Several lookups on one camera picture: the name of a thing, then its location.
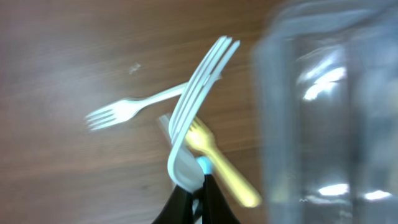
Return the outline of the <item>light blue plastic fork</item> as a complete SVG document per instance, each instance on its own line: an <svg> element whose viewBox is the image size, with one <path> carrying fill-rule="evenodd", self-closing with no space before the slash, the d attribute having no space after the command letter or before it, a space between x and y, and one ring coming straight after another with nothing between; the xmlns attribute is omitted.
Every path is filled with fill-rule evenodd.
<svg viewBox="0 0 398 224"><path fill-rule="evenodd" d="M211 160L206 156L197 157L196 161L199 163L203 173L205 175L212 175L213 174L213 163Z"/></svg>

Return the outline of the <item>white curved thin fork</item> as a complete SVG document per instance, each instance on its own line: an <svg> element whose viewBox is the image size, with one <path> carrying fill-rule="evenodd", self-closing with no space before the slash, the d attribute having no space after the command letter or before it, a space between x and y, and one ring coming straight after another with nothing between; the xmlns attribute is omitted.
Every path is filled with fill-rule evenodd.
<svg viewBox="0 0 398 224"><path fill-rule="evenodd" d="M240 43L226 35L214 43L189 79L169 120L172 148L167 170L176 186L189 193L202 187L204 174L192 153L185 147L185 136L201 104Z"/></svg>

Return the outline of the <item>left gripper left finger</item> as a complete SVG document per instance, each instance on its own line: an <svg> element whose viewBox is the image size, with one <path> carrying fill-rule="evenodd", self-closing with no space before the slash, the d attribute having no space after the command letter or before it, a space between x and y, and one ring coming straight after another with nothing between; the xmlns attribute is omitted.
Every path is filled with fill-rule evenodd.
<svg viewBox="0 0 398 224"><path fill-rule="evenodd" d="M193 194L176 185L152 224L193 224Z"/></svg>

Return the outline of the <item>white fork horizontal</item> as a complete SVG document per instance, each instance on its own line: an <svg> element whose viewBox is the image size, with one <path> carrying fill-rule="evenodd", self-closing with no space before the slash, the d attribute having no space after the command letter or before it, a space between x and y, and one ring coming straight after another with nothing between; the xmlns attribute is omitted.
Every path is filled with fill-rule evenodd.
<svg viewBox="0 0 398 224"><path fill-rule="evenodd" d="M106 105L85 116L88 129L96 131L126 122L138 114L141 109L149 105L181 95L187 85L188 82L185 82L147 98L123 98Z"/></svg>

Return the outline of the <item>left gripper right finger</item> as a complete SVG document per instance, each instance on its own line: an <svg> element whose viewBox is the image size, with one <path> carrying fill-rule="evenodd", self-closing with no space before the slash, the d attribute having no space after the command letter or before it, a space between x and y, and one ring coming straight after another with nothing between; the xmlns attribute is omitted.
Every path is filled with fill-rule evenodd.
<svg viewBox="0 0 398 224"><path fill-rule="evenodd" d="M202 224L240 224L211 174L205 175L202 202Z"/></svg>

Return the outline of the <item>yellow plastic fork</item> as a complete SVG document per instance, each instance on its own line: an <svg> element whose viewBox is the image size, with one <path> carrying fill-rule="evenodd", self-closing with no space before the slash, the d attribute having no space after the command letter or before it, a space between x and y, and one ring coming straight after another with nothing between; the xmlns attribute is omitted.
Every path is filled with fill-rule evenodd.
<svg viewBox="0 0 398 224"><path fill-rule="evenodd" d="M202 153L213 163L215 170L229 193L242 207L255 208L262 203L260 193L220 152L210 129L195 117L185 136L190 149Z"/></svg>

